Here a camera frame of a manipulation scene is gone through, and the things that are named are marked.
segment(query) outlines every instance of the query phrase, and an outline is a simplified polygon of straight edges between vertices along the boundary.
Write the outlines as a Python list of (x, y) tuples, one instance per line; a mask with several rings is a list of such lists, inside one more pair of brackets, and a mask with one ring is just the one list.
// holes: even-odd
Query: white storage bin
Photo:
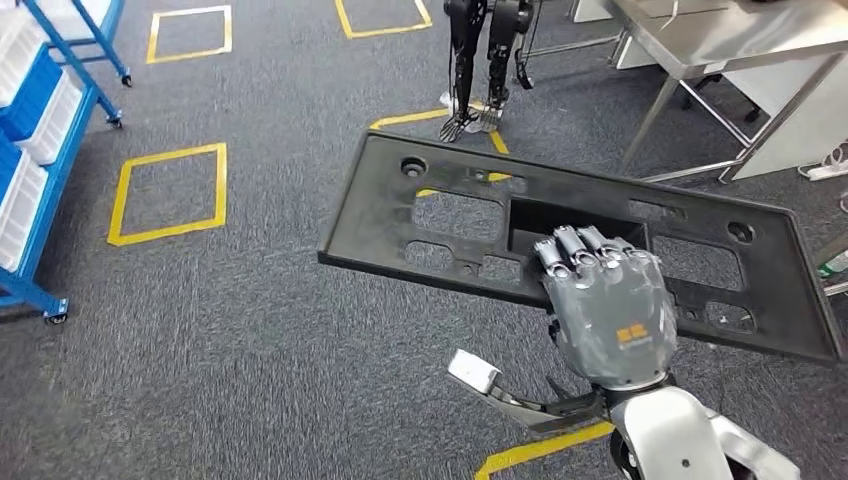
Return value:
[[(112, 0), (82, 0), (82, 5), (94, 23), (103, 28), (103, 20), (109, 13)], [(38, 6), (65, 40), (94, 38), (94, 34), (91, 33), (71, 0), (39, 0)]]
[(0, 267), (9, 272), (21, 263), (46, 184), (47, 172), (23, 152), (0, 203)]
[(15, 99), (47, 35), (28, 10), (0, 11), (0, 108)]
[(82, 92), (71, 83), (68, 72), (62, 72), (35, 132), (28, 139), (16, 142), (17, 145), (27, 150), (39, 165), (55, 162), (81, 101)]

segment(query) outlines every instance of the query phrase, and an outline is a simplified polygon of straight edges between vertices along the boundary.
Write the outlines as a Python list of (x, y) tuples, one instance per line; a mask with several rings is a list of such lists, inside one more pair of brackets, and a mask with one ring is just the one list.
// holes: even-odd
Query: yellow square marking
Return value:
[(433, 26), (433, 19), (430, 18), (430, 13), (427, 12), (427, 7), (424, 6), (423, 0), (414, 0), (415, 6), (418, 7), (418, 13), (421, 15), (421, 23), (411, 27), (394, 27), (382, 28), (379, 30), (367, 30), (364, 32), (354, 32), (350, 26), (350, 19), (344, 9), (344, 0), (336, 0), (336, 12), (339, 14), (339, 21), (342, 22), (342, 30), (344, 30), (347, 38), (365, 38), (375, 37), (377, 35), (389, 35), (391, 33), (412, 32), (415, 30), (423, 30)]
[[(126, 209), (127, 195), (130, 188), (130, 176), (133, 167), (149, 165), (156, 162), (164, 162), (179, 158), (200, 155), (203, 153), (214, 153), (217, 168), (215, 169), (215, 216), (206, 220), (174, 225), (172, 227), (148, 230), (146, 232), (121, 234), (124, 222), (124, 210)], [(131, 245), (133, 243), (148, 242), (163, 237), (182, 235), (188, 232), (206, 230), (207, 228), (220, 227), (227, 221), (227, 144), (216, 143), (202, 147), (186, 148), (173, 152), (158, 153), (146, 157), (131, 158), (121, 167), (121, 176), (118, 180), (118, 188), (115, 192), (115, 206), (112, 208), (112, 221), (109, 224), (108, 242), (115, 246)]]
[[(159, 21), (165, 17), (184, 17), (186, 15), (200, 15), (203, 13), (221, 12), (224, 14), (224, 46), (212, 50), (200, 52), (180, 53), (176, 55), (156, 56), (156, 47), (159, 41)], [(150, 25), (150, 39), (147, 42), (147, 63), (176, 62), (190, 58), (208, 57), (219, 53), (233, 51), (233, 9), (230, 5), (217, 7), (190, 8), (187, 10), (174, 10), (171, 12), (159, 12), (153, 14), (153, 23)]]
[[(482, 109), (482, 106), (476, 106), (475, 108)], [(398, 115), (396, 117), (384, 117), (376, 122), (371, 124), (371, 128), (374, 130), (380, 130), (383, 127), (387, 127), (389, 125), (400, 125), (402, 123), (410, 123), (410, 122), (420, 122), (424, 120), (432, 120), (434, 118), (446, 117), (448, 116), (447, 108), (437, 108), (435, 110), (428, 110), (426, 112), (419, 113), (410, 113), (407, 115)], [(509, 149), (506, 147), (506, 144), (503, 141), (503, 137), (498, 131), (490, 132), (489, 138), (492, 140), (492, 145), (495, 147), (498, 153), (503, 155), (509, 155)], [(500, 182), (501, 180), (506, 180), (508, 178), (512, 178), (512, 175), (507, 175), (505, 173), (492, 172), (489, 174), (489, 178), (487, 179), (490, 182)], [(426, 197), (427, 195), (432, 195), (436, 193), (435, 190), (423, 189), (419, 190), (416, 196), (418, 197)]]

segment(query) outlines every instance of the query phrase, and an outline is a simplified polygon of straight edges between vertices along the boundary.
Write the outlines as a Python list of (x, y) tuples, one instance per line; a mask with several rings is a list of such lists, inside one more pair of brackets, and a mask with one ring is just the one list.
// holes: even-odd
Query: table leg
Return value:
[(627, 152), (624, 154), (624, 158), (622, 158), (621, 164), (618, 167), (618, 172), (620, 174), (627, 173), (627, 168), (633, 161), (633, 157), (635, 157), (636, 153), (639, 151), (639, 147), (642, 146), (642, 142), (644, 142), (645, 136), (648, 134), (648, 130), (654, 124), (654, 121), (657, 119), (660, 112), (662, 112), (663, 108), (665, 108), (665, 104), (671, 99), (671, 95), (677, 88), (677, 83), (678, 80), (671, 75), (666, 77), (665, 83), (663, 83), (663, 86), (660, 89), (660, 93), (657, 94), (657, 98), (654, 100), (654, 104), (651, 105), (651, 109), (648, 110), (648, 114), (645, 115), (645, 119), (642, 120), (642, 124), (639, 126), (639, 131), (636, 132), (636, 136), (630, 141), (630, 146), (627, 148)]

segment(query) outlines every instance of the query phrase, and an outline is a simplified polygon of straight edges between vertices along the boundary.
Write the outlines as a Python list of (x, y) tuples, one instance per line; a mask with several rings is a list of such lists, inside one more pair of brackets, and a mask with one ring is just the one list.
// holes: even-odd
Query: power strip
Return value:
[(828, 178), (834, 178), (846, 174), (848, 174), (848, 161), (807, 170), (807, 175), (810, 176), (811, 182), (826, 180)]

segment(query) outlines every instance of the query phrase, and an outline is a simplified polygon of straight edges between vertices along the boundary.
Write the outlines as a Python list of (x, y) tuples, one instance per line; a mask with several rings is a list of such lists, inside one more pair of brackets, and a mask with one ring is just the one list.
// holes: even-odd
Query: mounting hole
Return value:
[(739, 243), (751, 243), (754, 241), (754, 227), (739, 222), (727, 224), (727, 232)]
[(407, 177), (417, 178), (427, 172), (427, 164), (418, 157), (406, 157), (400, 161), (400, 171)]

